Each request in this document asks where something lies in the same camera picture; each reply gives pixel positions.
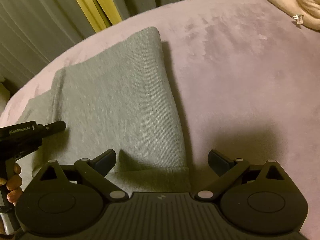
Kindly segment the left hand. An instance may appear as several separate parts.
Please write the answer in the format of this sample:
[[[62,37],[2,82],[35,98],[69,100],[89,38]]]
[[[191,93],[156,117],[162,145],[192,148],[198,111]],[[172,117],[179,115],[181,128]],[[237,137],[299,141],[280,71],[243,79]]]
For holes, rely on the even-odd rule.
[[[8,201],[16,205],[18,199],[23,193],[23,190],[21,189],[22,186],[22,178],[20,177],[21,174],[21,167],[17,163],[14,165],[14,175],[7,181],[4,178],[0,178],[0,184],[1,186],[5,186],[9,193],[7,194]]]

